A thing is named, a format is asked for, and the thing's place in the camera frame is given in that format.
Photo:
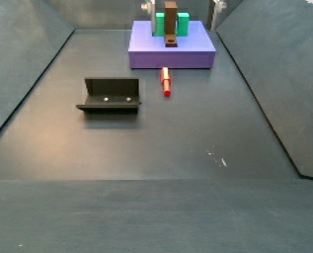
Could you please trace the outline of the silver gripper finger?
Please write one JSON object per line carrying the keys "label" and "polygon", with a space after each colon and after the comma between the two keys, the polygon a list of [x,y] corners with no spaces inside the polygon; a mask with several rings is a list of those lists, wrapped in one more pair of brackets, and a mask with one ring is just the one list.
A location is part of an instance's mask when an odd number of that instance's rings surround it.
{"label": "silver gripper finger", "polygon": [[152,16],[152,29],[157,31],[157,0],[145,0],[142,4],[142,10],[146,11]]}
{"label": "silver gripper finger", "polygon": [[228,4],[225,0],[212,0],[212,4],[213,4],[213,16],[212,16],[210,30],[214,31],[217,27],[218,14],[228,8]]}

